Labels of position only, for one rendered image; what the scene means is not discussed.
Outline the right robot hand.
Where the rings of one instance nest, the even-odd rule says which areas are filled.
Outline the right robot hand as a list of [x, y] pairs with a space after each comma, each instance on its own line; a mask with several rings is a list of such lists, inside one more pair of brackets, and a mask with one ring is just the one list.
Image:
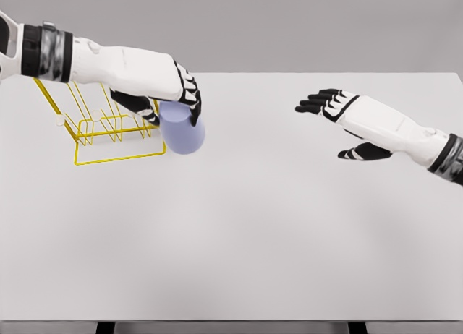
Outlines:
[[408, 118], [366, 95], [323, 89], [301, 100], [295, 111], [321, 116], [364, 140], [355, 147], [340, 151], [340, 159], [382, 160], [407, 146], [406, 135], [400, 128]]

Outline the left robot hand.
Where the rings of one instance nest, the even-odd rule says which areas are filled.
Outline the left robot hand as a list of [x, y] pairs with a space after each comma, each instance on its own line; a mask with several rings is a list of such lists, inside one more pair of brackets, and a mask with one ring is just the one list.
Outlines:
[[109, 83], [111, 98], [154, 126], [160, 124], [152, 99], [183, 103], [190, 108], [190, 123], [197, 125], [202, 99], [195, 78], [167, 53], [128, 48], [124, 65]]

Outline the lavender cup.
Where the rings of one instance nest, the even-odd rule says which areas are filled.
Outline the lavender cup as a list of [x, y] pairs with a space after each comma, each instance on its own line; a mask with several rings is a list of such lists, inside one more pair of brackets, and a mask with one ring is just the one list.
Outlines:
[[195, 126], [190, 123], [190, 107], [175, 101], [159, 102], [161, 135], [168, 148], [181, 155], [199, 150], [204, 143], [205, 127], [202, 117]]

